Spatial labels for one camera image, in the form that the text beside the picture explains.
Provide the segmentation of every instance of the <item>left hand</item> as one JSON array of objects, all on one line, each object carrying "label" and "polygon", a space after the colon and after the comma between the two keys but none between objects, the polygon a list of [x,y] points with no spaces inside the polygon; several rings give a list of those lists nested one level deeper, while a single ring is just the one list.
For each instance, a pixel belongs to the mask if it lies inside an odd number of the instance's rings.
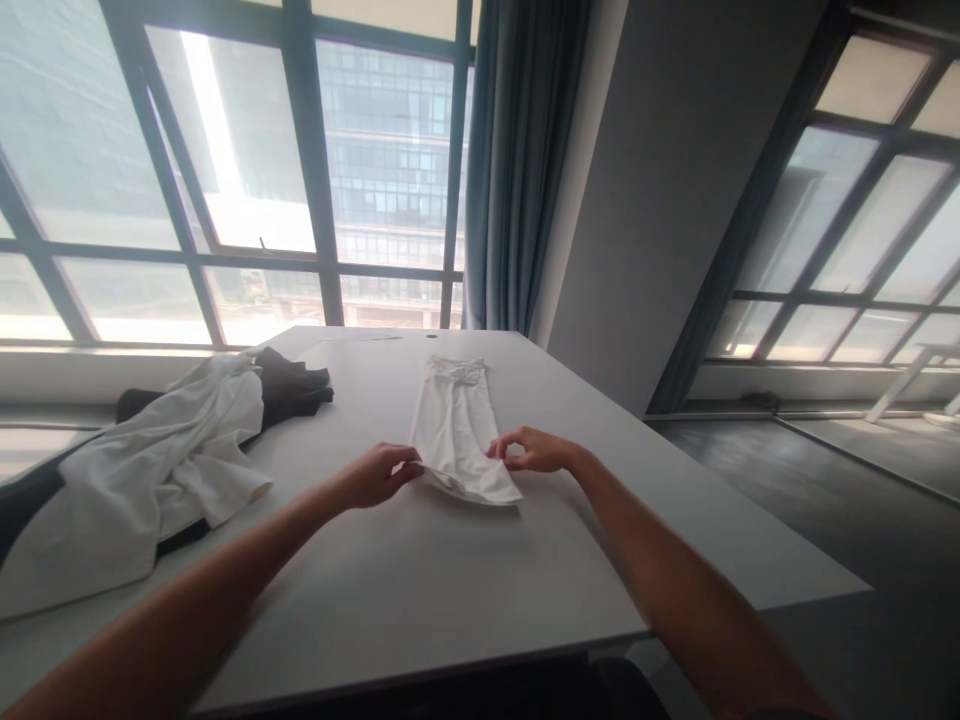
[{"label": "left hand", "polygon": [[[423,475],[416,448],[379,443],[358,457],[325,483],[344,510],[379,505],[397,490]],[[393,472],[397,465],[402,467]]]}]

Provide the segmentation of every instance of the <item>glass facade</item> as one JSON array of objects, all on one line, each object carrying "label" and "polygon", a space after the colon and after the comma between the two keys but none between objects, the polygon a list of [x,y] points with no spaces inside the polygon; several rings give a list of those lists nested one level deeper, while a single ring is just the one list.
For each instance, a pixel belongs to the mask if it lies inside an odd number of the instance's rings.
[{"label": "glass facade", "polygon": [[889,366],[957,341],[958,50],[846,39],[756,212],[709,362]]},{"label": "glass facade", "polygon": [[400,5],[317,0],[293,39],[279,0],[207,6],[203,33],[151,4],[3,3],[0,341],[459,328],[473,70],[456,19],[475,43],[479,3]]}]

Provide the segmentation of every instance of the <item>hand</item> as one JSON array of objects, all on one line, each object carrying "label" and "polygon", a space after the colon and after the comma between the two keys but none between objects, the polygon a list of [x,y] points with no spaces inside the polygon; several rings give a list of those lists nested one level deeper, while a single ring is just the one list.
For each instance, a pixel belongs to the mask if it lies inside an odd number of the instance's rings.
[{"label": "hand", "polygon": [[407,445],[379,443],[324,483],[344,510],[379,505],[397,490],[423,475],[423,466],[415,465],[420,453]]},{"label": "hand", "polygon": [[[507,457],[507,448],[513,443],[522,445],[526,452],[519,457]],[[508,470],[556,472],[569,470],[576,455],[582,452],[584,449],[576,443],[521,425],[490,443],[487,457],[500,458]]]}]

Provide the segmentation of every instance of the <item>blue curtain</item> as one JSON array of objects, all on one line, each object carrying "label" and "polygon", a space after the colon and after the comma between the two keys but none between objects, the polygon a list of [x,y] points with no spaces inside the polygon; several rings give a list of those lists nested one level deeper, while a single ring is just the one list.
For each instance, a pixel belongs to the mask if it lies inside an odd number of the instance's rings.
[{"label": "blue curtain", "polygon": [[588,0],[483,1],[467,169],[467,328],[529,333],[588,18]]},{"label": "blue curtain", "polygon": [[740,197],[693,309],[673,348],[670,361],[647,407],[648,415],[678,412],[707,356],[713,334],[736,288],[767,206],[780,182],[790,154],[803,132],[810,109],[843,51],[850,33],[849,12],[843,3],[828,5],[814,34],[800,72],[780,108],[773,130]]}]

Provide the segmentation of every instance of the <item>gray floor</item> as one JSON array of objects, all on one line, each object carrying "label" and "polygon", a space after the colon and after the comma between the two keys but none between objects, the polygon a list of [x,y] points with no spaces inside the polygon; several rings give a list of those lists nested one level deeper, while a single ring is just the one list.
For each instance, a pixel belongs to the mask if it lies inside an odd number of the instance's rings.
[{"label": "gray floor", "polygon": [[[772,421],[650,425],[875,588],[765,614],[841,717],[960,717],[960,511]],[[654,685],[708,717],[672,663]]]},{"label": "gray floor", "polygon": [[960,502],[960,432],[923,418],[791,420],[791,425]]}]

